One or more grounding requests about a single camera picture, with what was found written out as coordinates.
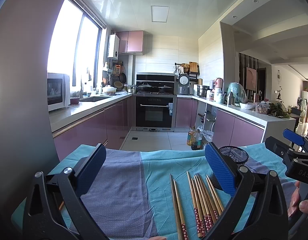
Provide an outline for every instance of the person's hand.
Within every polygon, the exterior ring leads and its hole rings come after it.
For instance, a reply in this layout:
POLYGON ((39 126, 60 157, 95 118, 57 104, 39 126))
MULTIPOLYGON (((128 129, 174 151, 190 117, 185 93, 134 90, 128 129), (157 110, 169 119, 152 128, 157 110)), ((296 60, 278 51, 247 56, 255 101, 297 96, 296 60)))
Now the person's hand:
POLYGON ((165 236, 155 236, 151 237, 148 240, 166 240, 167 238, 165 236))
POLYGON ((300 203, 299 206, 297 206, 297 203, 300 200, 300 182, 297 181, 295 182, 296 190, 293 192, 292 197, 291 197, 291 202, 290 202, 290 207, 287 210, 287 215, 288 217, 292 216, 298 208, 300 208, 300 211, 303 213, 308 214, 308 200, 304 200, 300 203))

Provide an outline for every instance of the silver bolt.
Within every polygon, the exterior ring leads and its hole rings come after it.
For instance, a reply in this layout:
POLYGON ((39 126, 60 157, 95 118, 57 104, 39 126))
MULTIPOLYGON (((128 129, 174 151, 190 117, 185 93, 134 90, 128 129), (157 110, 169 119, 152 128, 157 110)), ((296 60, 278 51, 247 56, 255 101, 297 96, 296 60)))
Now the silver bolt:
POLYGON ((240 166, 239 170, 242 172, 242 173, 247 173, 248 169, 245 167, 245 166, 240 166))
POLYGON ((71 167, 67 167, 67 168, 64 169, 64 173, 65 173, 65 174, 71 173, 72 170, 73 170, 73 169, 72 169, 71 167))
POLYGON ((35 173, 35 177, 36 177, 36 178, 39 178, 40 176, 42 176, 42 174, 43 174, 43 173, 42 173, 41 171, 38 171, 38 172, 35 173))
POLYGON ((273 177, 276 177, 277 173, 276 173, 276 171, 270 171, 270 175, 273 176, 273 177))

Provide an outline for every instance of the wooden cutting board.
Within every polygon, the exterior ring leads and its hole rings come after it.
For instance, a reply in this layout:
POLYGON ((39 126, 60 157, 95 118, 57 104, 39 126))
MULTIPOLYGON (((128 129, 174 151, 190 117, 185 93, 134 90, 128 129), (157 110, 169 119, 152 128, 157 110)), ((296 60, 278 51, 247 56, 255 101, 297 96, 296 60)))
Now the wooden cutting board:
POLYGON ((190 62, 190 72, 198 72, 197 62, 190 62))

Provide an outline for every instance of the ceiling light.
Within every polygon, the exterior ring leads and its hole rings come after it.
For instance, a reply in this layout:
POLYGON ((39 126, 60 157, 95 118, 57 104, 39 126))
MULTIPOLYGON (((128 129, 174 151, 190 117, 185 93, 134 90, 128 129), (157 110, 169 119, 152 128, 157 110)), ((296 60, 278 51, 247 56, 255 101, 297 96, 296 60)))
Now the ceiling light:
POLYGON ((152 22, 165 23, 167 22, 168 6, 151 6, 152 22))

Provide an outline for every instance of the white microwave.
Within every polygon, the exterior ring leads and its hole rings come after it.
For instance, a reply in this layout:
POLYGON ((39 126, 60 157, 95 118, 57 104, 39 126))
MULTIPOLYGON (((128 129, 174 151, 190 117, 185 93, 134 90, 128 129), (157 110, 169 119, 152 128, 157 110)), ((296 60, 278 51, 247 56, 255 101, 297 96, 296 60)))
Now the white microwave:
POLYGON ((69 75, 47 73, 48 111, 70 104, 69 75))

